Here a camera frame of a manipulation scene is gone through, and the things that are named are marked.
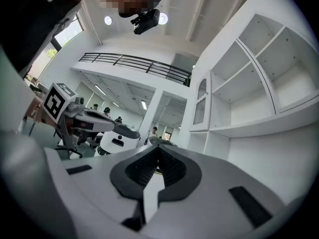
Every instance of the balcony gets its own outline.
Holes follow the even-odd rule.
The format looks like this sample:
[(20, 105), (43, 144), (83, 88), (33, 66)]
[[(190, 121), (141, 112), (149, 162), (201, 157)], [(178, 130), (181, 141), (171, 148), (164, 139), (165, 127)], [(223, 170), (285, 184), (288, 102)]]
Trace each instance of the balcony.
[(85, 53), (79, 62), (109, 63), (153, 74), (189, 87), (191, 73), (159, 61), (116, 53)]

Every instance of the fluorescent light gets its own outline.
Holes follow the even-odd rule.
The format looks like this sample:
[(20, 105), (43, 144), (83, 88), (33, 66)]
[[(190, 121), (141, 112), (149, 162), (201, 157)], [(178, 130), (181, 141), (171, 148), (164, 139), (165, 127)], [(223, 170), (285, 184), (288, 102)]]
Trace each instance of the fluorescent light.
[(167, 17), (167, 15), (165, 14), (165, 13), (160, 13), (159, 14), (159, 24), (160, 25), (164, 25), (164, 24), (166, 24), (168, 22), (168, 17)]
[(144, 101), (142, 101), (142, 105), (143, 105), (144, 110), (147, 110), (146, 103)]
[(97, 89), (98, 89), (99, 91), (101, 91), (104, 95), (106, 95), (106, 94), (104, 93), (104, 91), (99, 88), (98, 85), (95, 84), (94, 86), (97, 87)]
[(110, 16), (106, 16), (106, 17), (104, 18), (104, 22), (105, 22), (105, 24), (107, 24), (107, 25), (111, 25), (111, 24), (112, 24), (112, 18), (111, 18)]

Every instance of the camera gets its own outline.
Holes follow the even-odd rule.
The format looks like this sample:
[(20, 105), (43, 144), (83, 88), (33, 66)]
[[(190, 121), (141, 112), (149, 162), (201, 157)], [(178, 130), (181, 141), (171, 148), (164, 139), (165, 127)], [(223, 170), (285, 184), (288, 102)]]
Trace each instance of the camera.
[(147, 13), (141, 13), (139, 16), (133, 20), (131, 23), (134, 26), (134, 34), (142, 34), (145, 31), (157, 26), (159, 24), (160, 11), (153, 9)]

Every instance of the shelf compartment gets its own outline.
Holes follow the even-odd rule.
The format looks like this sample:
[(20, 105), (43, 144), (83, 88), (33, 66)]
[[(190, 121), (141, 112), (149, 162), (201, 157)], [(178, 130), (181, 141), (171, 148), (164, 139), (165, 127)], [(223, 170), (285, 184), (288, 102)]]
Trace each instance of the shelf compartment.
[(229, 154), (229, 138), (221, 134), (209, 132), (204, 153), (207, 156), (221, 158), (227, 161)]
[(272, 81), (279, 110), (298, 105), (319, 89), (319, 56), (298, 34), (285, 27), (257, 56)]
[(249, 57), (235, 41), (212, 69), (213, 88), (222, 85), (249, 61)]
[(233, 103), (212, 95), (210, 128), (234, 126), (270, 117), (271, 104), (262, 87)]
[(269, 118), (235, 126), (211, 127), (211, 132), (226, 137), (251, 137), (299, 128), (319, 120), (319, 97), (294, 109)]
[(189, 137), (187, 149), (203, 154), (207, 135), (208, 135), (208, 131), (192, 132)]
[(256, 14), (239, 39), (254, 53), (258, 54), (283, 27), (280, 23)]
[(263, 84), (256, 68), (249, 62), (228, 81), (213, 91), (213, 94), (231, 104), (262, 87)]

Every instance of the window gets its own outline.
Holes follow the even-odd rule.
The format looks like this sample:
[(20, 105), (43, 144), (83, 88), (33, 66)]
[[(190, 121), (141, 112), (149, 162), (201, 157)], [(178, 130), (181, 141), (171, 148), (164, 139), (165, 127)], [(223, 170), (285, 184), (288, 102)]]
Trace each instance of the window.
[(58, 51), (54, 48), (52, 43), (49, 43), (32, 64), (28, 74), (28, 79), (32, 79), (33, 77), (38, 79), (43, 72), (43, 69), (47, 66), (57, 52)]
[(32, 67), (29, 71), (29, 79), (33, 77), (39, 78), (44, 68), (50, 62), (50, 60), (55, 56), (56, 53), (71, 39), (77, 36), (83, 31), (83, 28), (80, 24), (77, 14), (74, 16), (71, 24), (64, 29), (62, 32), (57, 34), (52, 41), (45, 47), (41, 54), (32, 64)]
[(171, 137), (171, 133), (165, 132), (163, 139), (169, 141)]
[(74, 16), (71, 24), (62, 32), (55, 36), (55, 39), (61, 47), (68, 43), (71, 39), (83, 31), (77, 15)]

